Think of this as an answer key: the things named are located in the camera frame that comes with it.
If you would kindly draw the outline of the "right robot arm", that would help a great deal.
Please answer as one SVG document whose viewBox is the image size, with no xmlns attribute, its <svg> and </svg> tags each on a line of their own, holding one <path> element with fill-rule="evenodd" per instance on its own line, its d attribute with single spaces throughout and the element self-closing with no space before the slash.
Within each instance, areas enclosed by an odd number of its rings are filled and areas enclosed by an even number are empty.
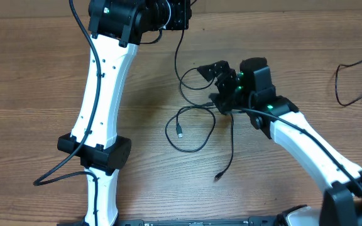
<svg viewBox="0 0 362 226">
<path fill-rule="evenodd" d="M 288 98 L 277 95 L 266 58 L 243 60 L 236 71 L 219 61 L 198 67 L 218 91 L 209 97 L 222 114 L 245 113 L 291 154 L 320 189 L 320 209 L 298 205 L 279 213 L 272 225 L 362 226 L 362 167 L 337 152 Z"/>
</svg>

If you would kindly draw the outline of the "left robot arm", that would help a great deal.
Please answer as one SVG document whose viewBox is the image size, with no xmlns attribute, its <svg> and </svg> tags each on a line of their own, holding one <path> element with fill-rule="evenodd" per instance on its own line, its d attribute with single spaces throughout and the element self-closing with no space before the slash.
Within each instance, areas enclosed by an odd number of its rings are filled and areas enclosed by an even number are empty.
<svg viewBox="0 0 362 226">
<path fill-rule="evenodd" d="M 192 10 L 190 1 L 93 0 L 88 12 L 92 46 L 82 107 L 57 148 L 78 156 L 87 177 L 87 213 L 77 225 L 115 225 L 118 174 L 131 151 L 131 140 L 117 134 L 126 76 L 143 33 L 186 30 Z"/>
</svg>

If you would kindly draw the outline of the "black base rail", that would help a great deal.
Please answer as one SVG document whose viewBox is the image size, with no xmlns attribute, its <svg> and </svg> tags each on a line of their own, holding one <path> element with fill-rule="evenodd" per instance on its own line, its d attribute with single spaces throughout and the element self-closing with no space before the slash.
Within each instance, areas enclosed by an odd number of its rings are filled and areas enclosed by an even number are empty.
<svg viewBox="0 0 362 226">
<path fill-rule="evenodd" d="M 276 216 L 255 216 L 240 219 L 217 220 L 116 220 L 113 226 L 285 226 L 286 221 Z"/>
</svg>

